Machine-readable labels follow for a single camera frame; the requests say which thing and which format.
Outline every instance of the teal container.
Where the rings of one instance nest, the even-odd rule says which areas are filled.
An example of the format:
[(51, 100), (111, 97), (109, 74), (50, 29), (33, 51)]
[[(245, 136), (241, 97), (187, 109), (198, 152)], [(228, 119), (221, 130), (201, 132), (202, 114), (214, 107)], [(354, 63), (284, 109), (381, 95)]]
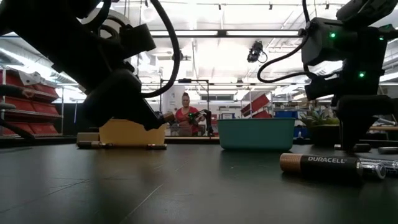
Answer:
[(293, 145), (294, 118), (220, 119), (224, 149), (288, 151)]

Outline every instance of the yellow box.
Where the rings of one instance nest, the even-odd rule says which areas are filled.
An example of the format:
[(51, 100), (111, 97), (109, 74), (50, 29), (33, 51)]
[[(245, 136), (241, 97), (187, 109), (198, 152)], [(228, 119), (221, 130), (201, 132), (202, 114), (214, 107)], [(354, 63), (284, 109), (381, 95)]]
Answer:
[(115, 146), (147, 146), (164, 144), (166, 125), (159, 129), (146, 131), (141, 124), (124, 119), (111, 119), (99, 128), (99, 139), (102, 143)]

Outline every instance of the potted plant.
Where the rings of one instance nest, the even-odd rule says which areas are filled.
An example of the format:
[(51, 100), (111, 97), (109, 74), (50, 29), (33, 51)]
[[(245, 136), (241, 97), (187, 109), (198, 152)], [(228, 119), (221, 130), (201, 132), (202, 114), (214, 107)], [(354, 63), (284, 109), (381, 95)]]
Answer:
[(340, 142), (340, 121), (331, 118), (324, 111), (311, 110), (301, 115), (300, 120), (308, 129), (310, 139), (316, 146), (334, 146)]

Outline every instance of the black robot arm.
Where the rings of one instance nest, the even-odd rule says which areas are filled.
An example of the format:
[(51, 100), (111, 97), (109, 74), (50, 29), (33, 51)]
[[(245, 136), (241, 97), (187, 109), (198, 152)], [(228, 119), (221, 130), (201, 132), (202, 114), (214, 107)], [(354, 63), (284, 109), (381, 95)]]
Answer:
[[(173, 85), (180, 55), (175, 54), (166, 86), (153, 93), (141, 93), (141, 81), (125, 59), (156, 46), (145, 24), (133, 27), (109, 16), (111, 1), (104, 0), (98, 15), (82, 24), (77, 18), (87, 17), (101, 0), (3, 0), (0, 34), (15, 32), (53, 62), (56, 71), (67, 73), (84, 87), (88, 96), (83, 112), (97, 126), (117, 116), (146, 129), (158, 128), (167, 121), (157, 116), (144, 98), (159, 96)], [(170, 19), (158, 0), (152, 0), (152, 4), (169, 32), (174, 52), (179, 52)], [(119, 32), (103, 25), (106, 19), (120, 23)], [(112, 37), (100, 37), (100, 30)]]
[(211, 126), (211, 111), (210, 110), (201, 110), (196, 113), (189, 114), (189, 123), (193, 125), (198, 125), (197, 118), (203, 115), (206, 119), (206, 130), (208, 136), (213, 136), (213, 127)]
[[(369, 27), (389, 15), (398, 0), (351, 0), (338, 10), (337, 20), (319, 17), (310, 20), (307, 2), (302, 2), (306, 20), (305, 28), (299, 31), (302, 43), (291, 53), (265, 63), (257, 76), (262, 82), (273, 83), (307, 75), (310, 84), (305, 86), (305, 92), (309, 100), (333, 95), (331, 105), (340, 120), (341, 148), (352, 151), (377, 120), (374, 115), (391, 114), (398, 108), (396, 100), (377, 95), (380, 76), (384, 75), (382, 66), (387, 41), (397, 38), (398, 32), (391, 25)], [(275, 80), (261, 78), (261, 72), (267, 66), (299, 50), (302, 54), (303, 72)], [(343, 68), (326, 76), (309, 72), (308, 66), (324, 61), (343, 61)]]

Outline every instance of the red shirt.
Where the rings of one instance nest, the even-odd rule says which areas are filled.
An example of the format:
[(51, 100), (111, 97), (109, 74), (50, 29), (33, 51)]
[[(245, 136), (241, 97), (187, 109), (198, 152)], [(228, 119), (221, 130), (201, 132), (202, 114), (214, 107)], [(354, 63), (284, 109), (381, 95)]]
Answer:
[(180, 129), (184, 132), (189, 132), (191, 135), (199, 132), (199, 128), (189, 123), (189, 114), (199, 112), (198, 109), (190, 106), (189, 111), (185, 114), (182, 113), (182, 108), (177, 110), (175, 118), (180, 125)]

